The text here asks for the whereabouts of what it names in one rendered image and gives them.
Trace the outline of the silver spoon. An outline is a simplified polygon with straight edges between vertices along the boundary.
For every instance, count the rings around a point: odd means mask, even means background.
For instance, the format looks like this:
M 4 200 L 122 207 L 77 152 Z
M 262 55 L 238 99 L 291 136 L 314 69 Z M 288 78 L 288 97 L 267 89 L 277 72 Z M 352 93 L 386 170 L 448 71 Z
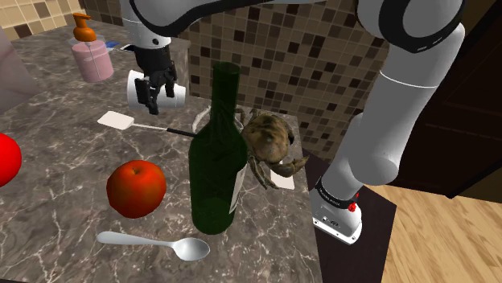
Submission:
M 175 255 L 180 260 L 195 261 L 205 258 L 210 253 L 209 245 L 200 239 L 188 237 L 174 242 L 151 240 L 140 236 L 118 232 L 100 232 L 97 235 L 97 241 L 102 244 L 120 244 L 120 245 L 141 245 L 150 244 L 166 246 L 172 248 Z

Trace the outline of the white cup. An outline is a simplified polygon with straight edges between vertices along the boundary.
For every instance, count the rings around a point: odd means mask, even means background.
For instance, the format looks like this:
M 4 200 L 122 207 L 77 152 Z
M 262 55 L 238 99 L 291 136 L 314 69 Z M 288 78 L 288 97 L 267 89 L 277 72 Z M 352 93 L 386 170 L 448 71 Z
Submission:
M 127 81 L 127 101 L 130 109 L 144 109 L 146 106 L 138 102 L 134 80 L 142 79 L 144 74 L 130 70 Z M 168 97 L 166 93 L 166 85 L 162 86 L 158 94 L 157 105 L 159 109 L 174 109 L 181 108 L 185 105 L 186 88 L 184 86 L 174 84 L 174 97 Z

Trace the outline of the pink soap dispenser orange pump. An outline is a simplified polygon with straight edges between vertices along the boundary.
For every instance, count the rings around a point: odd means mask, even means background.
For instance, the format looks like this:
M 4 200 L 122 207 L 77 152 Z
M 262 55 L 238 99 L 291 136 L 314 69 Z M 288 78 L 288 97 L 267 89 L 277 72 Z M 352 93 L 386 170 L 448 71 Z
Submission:
M 82 79 L 88 83 L 107 80 L 113 75 L 113 65 L 105 38 L 88 27 L 89 15 L 73 13 L 72 17 L 76 26 L 68 43 Z

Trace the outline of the dark robot stand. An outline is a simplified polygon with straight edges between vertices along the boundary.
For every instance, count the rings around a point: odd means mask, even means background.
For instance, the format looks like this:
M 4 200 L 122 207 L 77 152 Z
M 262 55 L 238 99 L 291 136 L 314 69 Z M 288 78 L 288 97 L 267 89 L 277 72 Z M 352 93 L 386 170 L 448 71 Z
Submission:
M 381 283 L 397 206 L 367 187 L 357 204 L 363 227 L 354 244 L 315 229 L 323 283 Z

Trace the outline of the dark green wine bottle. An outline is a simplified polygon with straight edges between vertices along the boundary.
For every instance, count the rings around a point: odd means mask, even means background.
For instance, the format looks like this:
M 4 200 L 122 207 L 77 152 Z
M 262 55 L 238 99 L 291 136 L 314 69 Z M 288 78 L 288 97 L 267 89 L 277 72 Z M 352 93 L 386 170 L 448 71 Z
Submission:
M 235 125 L 241 69 L 219 62 L 212 74 L 209 121 L 192 139 L 188 155 L 192 222 L 207 235 L 220 234 L 232 224 L 248 160 Z

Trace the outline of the red apple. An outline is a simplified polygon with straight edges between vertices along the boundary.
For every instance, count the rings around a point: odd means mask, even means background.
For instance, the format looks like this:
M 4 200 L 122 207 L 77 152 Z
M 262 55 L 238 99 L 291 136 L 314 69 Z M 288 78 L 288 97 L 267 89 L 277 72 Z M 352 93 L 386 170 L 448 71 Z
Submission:
M 109 205 L 129 219 L 153 212 L 163 201 L 166 190 L 167 183 L 161 168 L 144 160 L 122 164 L 106 183 Z

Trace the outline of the white flat card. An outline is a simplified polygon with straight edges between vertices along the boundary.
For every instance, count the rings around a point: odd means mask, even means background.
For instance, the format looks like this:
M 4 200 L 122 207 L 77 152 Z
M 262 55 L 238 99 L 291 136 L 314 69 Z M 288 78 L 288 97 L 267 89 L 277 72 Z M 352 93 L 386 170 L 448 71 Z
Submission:
M 273 171 L 270 171 L 270 179 L 280 188 L 293 190 L 294 178 L 292 176 L 285 178 Z

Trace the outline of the dark brown cabinet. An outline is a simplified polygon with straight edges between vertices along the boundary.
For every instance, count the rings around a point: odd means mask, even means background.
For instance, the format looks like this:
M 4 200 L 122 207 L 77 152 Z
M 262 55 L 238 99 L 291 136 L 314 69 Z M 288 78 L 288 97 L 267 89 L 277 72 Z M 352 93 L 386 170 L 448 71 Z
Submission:
M 420 114 L 391 184 L 452 199 L 500 167 L 502 0 L 495 0 Z

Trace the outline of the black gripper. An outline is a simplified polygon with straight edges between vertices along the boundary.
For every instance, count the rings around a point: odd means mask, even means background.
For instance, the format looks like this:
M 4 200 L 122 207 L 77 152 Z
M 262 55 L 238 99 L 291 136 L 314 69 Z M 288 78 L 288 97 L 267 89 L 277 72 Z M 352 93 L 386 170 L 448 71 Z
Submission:
M 174 61 L 171 59 L 168 45 L 155 49 L 134 47 L 134 54 L 137 65 L 143 70 L 148 79 L 135 79 L 134 85 L 138 103 L 145 105 L 149 113 L 158 115 L 157 96 L 155 88 L 151 88 L 150 81 L 161 81 L 165 78 L 165 89 L 167 97 L 174 97 L 174 86 L 177 81 Z

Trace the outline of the bright red round thing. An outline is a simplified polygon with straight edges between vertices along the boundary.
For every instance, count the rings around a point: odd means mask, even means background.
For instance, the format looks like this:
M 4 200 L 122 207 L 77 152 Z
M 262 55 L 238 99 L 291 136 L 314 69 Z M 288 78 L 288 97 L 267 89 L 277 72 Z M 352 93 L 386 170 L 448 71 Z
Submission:
M 22 153 L 17 142 L 0 133 L 0 187 L 9 183 L 19 172 Z

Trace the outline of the brown crab figure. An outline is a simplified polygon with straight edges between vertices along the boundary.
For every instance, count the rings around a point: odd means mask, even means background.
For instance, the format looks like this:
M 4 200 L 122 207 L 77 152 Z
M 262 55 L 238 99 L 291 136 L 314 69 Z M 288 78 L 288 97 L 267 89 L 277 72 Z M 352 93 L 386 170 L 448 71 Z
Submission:
M 278 190 L 279 187 L 265 173 L 262 162 L 284 178 L 298 173 L 307 164 L 309 156 L 281 164 L 283 158 L 288 155 L 289 146 L 295 140 L 292 127 L 283 118 L 252 109 L 249 113 L 250 119 L 245 123 L 247 113 L 237 108 L 236 114 L 240 115 L 240 119 L 235 119 L 235 122 L 248 147 L 248 164 L 257 181 L 265 189 L 271 187 Z

